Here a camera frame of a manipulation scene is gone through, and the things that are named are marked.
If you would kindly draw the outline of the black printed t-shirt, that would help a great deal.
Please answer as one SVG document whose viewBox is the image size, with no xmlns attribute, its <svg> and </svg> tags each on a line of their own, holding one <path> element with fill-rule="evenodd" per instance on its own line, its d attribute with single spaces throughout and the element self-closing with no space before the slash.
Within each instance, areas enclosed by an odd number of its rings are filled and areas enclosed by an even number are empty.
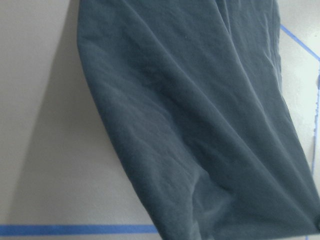
<svg viewBox="0 0 320 240">
<path fill-rule="evenodd" d="M 320 232 L 282 95 L 275 0 L 82 0 L 85 78 L 164 240 Z"/>
</svg>

